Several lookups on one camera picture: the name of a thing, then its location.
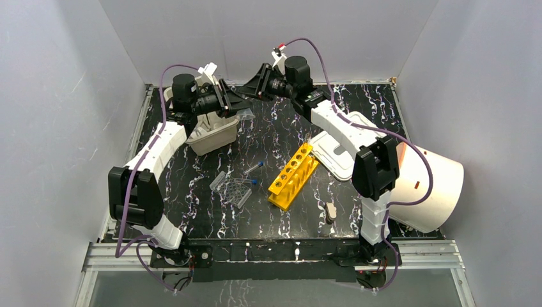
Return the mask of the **clear plastic funnel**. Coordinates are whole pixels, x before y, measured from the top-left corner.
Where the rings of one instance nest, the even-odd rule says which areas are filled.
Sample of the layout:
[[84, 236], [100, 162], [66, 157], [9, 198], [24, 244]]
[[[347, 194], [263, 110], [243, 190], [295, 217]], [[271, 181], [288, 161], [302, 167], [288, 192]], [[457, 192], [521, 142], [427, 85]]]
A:
[[239, 119], [240, 121], [255, 119], [255, 115], [252, 112], [251, 108], [245, 108], [245, 109], [241, 109], [237, 111], [235, 117]]

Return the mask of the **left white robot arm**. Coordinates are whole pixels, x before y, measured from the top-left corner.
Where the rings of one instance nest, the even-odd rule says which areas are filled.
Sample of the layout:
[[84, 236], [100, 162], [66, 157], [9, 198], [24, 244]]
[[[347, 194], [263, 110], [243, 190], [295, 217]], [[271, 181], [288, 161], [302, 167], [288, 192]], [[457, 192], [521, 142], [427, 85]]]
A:
[[179, 74], [165, 90], [160, 90], [162, 122], [141, 150], [126, 165], [109, 171], [109, 213], [120, 222], [118, 241], [123, 242], [132, 226], [175, 266], [188, 263], [190, 248], [183, 244], [185, 234], [164, 213], [159, 179], [176, 151], [195, 131], [200, 116], [213, 113], [231, 118], [251, 103], [232, 90], [223, 79], [200, 81], [191, 74]]

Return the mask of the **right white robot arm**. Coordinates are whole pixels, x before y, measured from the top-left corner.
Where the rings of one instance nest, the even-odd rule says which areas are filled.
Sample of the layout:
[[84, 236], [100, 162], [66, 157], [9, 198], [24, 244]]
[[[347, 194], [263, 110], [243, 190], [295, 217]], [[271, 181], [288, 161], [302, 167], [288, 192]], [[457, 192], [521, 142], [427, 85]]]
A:
[[290, 99], [296, 112], [333, 137], [353, 159], [352, 184], [362, 197], [361, 259], [375, 265], [385, 256], [382, 242], [389, 235], [388, 208], [399, 177], [396, 142], [372, 125], [351, 121], [331, 101], [330, 91], [316, 87], [302, 56], [284, 62], [284, 72], [268, 63], [237, 91], [250, 98]]

